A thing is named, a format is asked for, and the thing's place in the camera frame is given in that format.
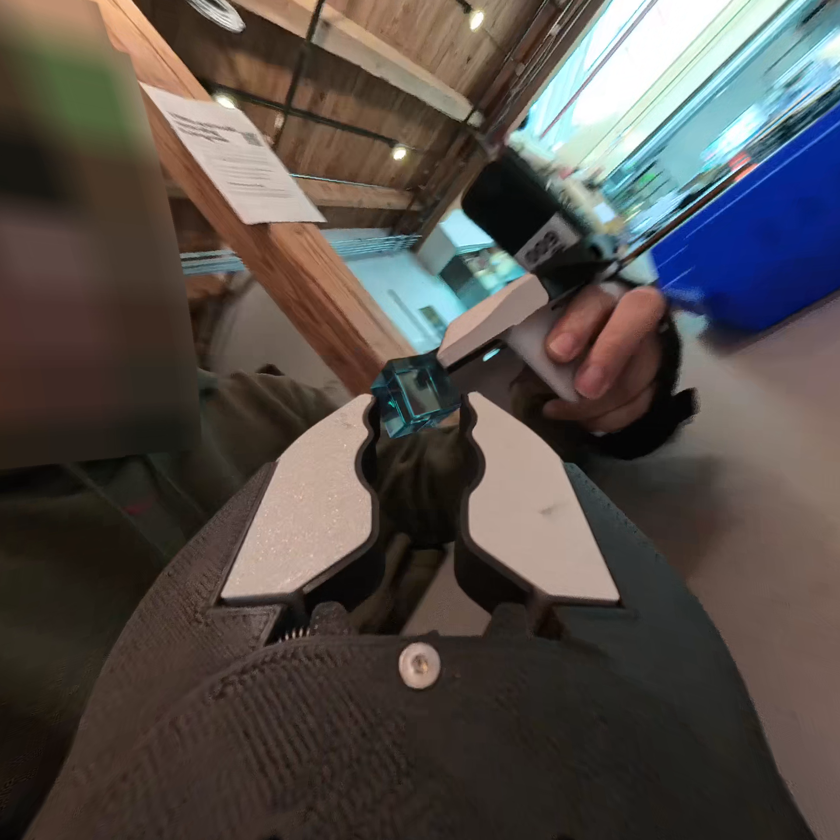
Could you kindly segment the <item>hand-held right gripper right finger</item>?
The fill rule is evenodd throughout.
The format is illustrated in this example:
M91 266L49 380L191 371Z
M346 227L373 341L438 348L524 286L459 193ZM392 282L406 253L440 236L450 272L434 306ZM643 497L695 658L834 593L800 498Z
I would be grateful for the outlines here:
M461 409L476 475L461 508L458 582L477 598L465 562L479 563L527 604L617 604L621 596L562 458L483 395Z

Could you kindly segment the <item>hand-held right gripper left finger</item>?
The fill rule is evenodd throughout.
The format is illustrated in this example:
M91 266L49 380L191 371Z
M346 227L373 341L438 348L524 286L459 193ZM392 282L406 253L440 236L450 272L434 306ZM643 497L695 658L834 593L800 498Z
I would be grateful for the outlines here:
M354 398L276 460L219 593L230 606L356 607L384 575L372 483L379 410Z

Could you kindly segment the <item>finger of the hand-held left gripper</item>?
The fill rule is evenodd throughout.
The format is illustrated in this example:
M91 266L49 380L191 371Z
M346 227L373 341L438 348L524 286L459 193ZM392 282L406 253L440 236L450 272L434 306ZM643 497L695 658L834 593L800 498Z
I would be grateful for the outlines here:
M559 399L577 403L577 363L554 362L547 352L549 334L576 293L574 289L551 298L539 278L521 276L448 325L436 351L437 362L454 376L476 361L485 361L493 351L507 350Z

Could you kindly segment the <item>clear teal cube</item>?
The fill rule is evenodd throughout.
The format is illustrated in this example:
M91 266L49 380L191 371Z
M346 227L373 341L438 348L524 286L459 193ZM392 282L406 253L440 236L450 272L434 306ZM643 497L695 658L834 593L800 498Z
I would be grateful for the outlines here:
M371 393L391 439L439 425L459 410L462 400L435 350L389 360L374 379Z

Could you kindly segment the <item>blue plastic bin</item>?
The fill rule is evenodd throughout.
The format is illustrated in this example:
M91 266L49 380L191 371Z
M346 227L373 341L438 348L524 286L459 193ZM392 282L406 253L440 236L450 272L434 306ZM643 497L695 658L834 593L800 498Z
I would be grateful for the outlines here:
M652 247L672 305L758 333L839 287L839 107Z

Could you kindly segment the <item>person's left hand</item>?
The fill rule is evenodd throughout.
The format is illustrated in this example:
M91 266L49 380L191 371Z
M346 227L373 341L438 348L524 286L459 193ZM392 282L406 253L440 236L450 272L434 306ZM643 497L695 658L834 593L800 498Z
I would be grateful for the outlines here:
M596 435L623 431L650 408L663 359L665 299L650 286L590 285L563 310L545 340L555 364L575 364L575 402L547 402L551 421Z

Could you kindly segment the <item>wooden column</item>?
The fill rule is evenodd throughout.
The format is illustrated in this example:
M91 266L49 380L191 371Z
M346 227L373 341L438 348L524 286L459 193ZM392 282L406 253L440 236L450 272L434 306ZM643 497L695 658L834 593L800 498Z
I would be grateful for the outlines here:
M112 45L130 58L138 82L210 100L135 3L98 5ZM141 95L165 172L353 396L367 392L388 361L415 354L315 224L244 224L148 93Z

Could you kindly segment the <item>white paper notice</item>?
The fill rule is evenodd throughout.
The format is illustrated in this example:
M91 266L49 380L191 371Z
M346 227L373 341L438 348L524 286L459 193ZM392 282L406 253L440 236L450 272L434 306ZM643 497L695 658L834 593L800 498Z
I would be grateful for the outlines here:
M326 221L240 110L140 85L242 223Z

